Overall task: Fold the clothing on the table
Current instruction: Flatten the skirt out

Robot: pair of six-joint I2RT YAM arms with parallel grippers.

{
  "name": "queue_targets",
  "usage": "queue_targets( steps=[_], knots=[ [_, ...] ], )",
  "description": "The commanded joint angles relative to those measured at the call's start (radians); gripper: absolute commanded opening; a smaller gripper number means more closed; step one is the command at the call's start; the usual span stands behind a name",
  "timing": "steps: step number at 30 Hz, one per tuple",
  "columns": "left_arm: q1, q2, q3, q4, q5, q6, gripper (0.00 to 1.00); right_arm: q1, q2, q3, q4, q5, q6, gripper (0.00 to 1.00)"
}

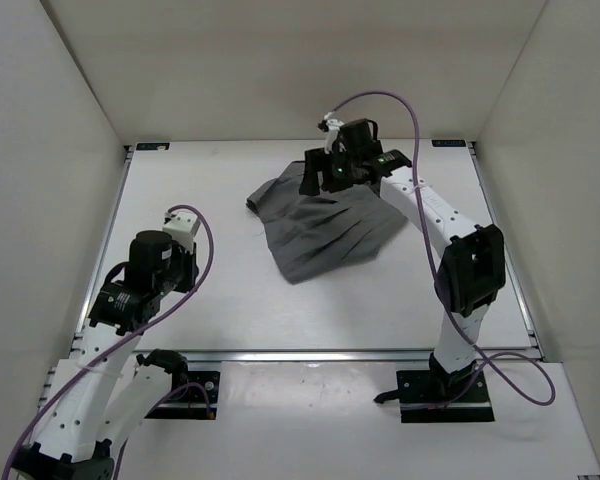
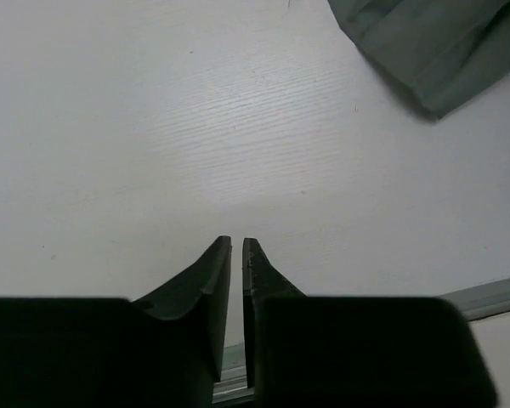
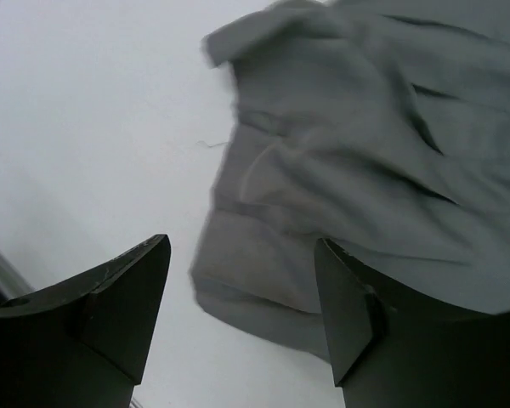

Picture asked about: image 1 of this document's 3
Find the grey pleated skirt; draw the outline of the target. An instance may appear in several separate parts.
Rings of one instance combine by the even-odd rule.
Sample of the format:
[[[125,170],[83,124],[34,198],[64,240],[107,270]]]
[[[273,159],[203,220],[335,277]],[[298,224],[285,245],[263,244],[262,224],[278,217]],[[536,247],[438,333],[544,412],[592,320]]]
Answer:
[[[407,224],[366,185],[318,196],[299,193],[304,163],[294,161],[256,189],[246,207],[262,222],[282,277],[299,284],[371,261]]]

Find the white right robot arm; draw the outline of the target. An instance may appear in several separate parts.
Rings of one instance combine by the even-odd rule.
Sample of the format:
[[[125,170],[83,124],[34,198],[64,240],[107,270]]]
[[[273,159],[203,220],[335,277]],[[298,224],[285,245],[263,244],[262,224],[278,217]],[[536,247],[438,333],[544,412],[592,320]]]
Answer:
[[[423,381],[427,403],[450,403],[476,376],[476,344],[490,305],[506,283],[504,238],[460,213],[420,175],[417,158],[384,150],[370,119],[344,123],[327,114],[318,125],[321,148],[305,153],[299,191],[316,196],[372,185],[422,233],[434,289],[444,308],[437,345]]]

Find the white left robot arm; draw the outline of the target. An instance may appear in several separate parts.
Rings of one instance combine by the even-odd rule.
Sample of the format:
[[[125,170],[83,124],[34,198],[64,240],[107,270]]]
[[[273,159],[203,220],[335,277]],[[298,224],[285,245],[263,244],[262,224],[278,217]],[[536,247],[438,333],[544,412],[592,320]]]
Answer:
[[[55,389],[25,428],[2,476],[25,479],[114,479],[132,430],[154,407],[188,389],[184,357],[156,349],[119,395],[122,369],[150,326],[165,319],[170,293],[188,300],[198,289],[196,230],[163,226],[136,234],[126,261],[106,275],[88,315],[74,374]]]

